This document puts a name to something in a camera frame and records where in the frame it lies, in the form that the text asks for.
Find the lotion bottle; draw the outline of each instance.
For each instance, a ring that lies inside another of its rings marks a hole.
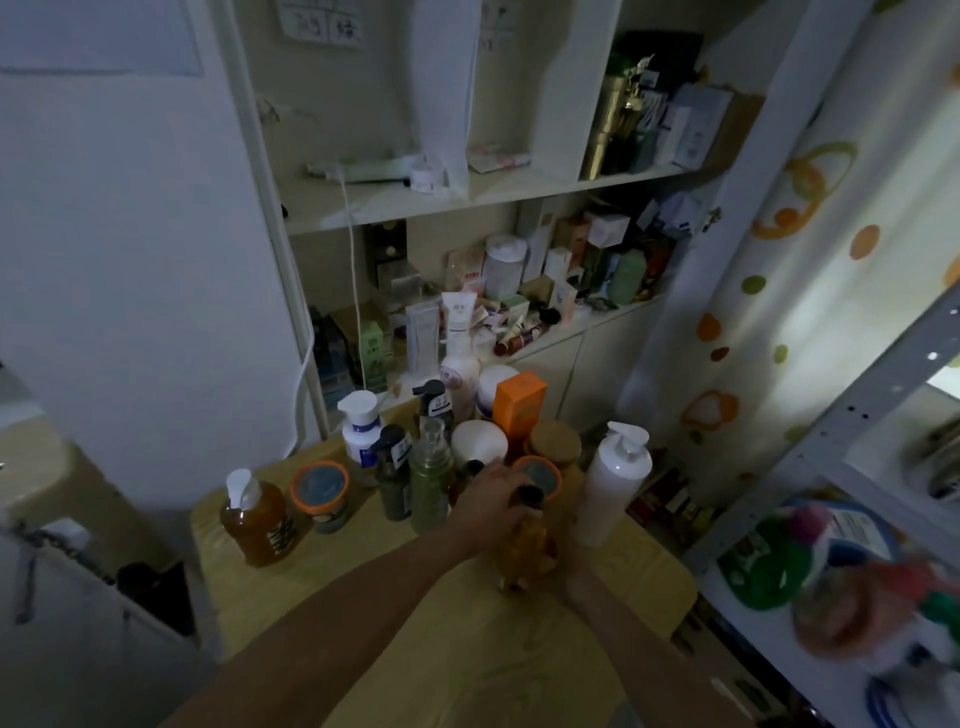
[[[587,471],[584,495],[576,512],[573,538],[584,546],[600,546],[653,470],[643,427],[608,423],[604,438]]]

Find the white cabinet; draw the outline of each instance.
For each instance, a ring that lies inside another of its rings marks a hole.
[[[560,419],[583,432],[607,420],[658,319],[659,305],[643,306],[587,331]]]
[[[584,342],[585,334],[565,339],[547,349],[532,353],[511,362],[521,372],[533,372],[546,382],[546,399],[540,410],[542,417],[556,418],[564,401],[564,392],[577,361],[577,353]]]

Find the wooden table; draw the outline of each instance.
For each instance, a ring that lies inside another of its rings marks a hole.
[[[385,419],[409,424],[412,412],[401,405]],[[257,476],[285,490],[299,467],[323,459],[346,462],[342,440],[319,443]],[[567,503],[582,481],[576,469],[564,476]],[[351,490],[356,511],[340,532],[308,533],[286,559],[261,570],[244,565],[220,526],[225,491],[194,507],[193,534],[227,654],[340,574],[414,538],[409,521],[384,519],[373,492]],[[690,573],[627,517],[588,559],[665,639],[696,598]],[[623,699],[616,673],[580,621],[547,595],[501,595],[492,564],[477,559],[434,587],[326,726],[600,728]]]

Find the packaging box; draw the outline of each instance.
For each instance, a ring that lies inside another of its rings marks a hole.
[[[561,196],[540,197],[520,203],[516,218],[516,236],[527,241],[527,259],[523,266],[521,282],[538,278],[543,272],[543,261],[553,239],[560,211]]]
[[[546,252],[543,274],[557,282],[566,280],[566,272],[570,269],[572,257],[573,253],[567,248],[551,248]]]
[[[597,248],[611,248],[619,245],[623,242],[623,236],[627,234],[627,228],[630,227],[630,218],[618,212],[602,215],[588,212],[587,219],[590,221],[587,242]]]
[[[565,217],[557,222],[557,229],[553,233],[553,247],[567,248],[573,254],[570,268],[576,268],[583,262],[589,235],[590,221],[585,217]]]
[[[496,385],[493,422],[507,435],[513,457],[523,452],[523,441],[540,420],[546,383],[533,372],[521,372]]]

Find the hand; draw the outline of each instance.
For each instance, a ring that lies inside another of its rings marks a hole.
[[[567,542],[561,547],[560,562],[557,567],[545,574],[542,586],[557,601],[573,612],[597,589],[603,589],[603,582],[593,573],[584,557],[574,544]]]
[[[519,486],[532,483],[527,475],[511,470],[499,458],[480,471],[457,498],[444,524],[444,531],[463,558],[490,550],[531,514],[522,505],[511,505],[511,498]]]

